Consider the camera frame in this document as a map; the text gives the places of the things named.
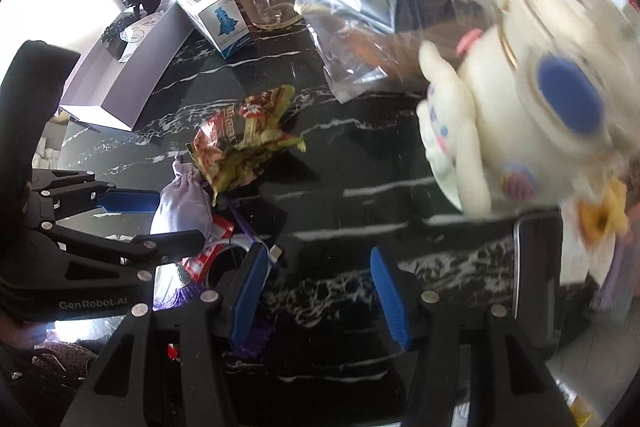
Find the left hand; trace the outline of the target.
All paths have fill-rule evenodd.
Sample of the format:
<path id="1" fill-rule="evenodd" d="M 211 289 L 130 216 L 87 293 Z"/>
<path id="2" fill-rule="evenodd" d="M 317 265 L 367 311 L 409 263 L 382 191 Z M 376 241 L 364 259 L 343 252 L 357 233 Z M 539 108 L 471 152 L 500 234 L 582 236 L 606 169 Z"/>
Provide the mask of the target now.
<path id="1" fill-rule="evenodd" d="M 0 313 L 0 339 L 16 349 L 30 350 L 40 345 L 47 337 L 47 324 L 14 320 Z"/>

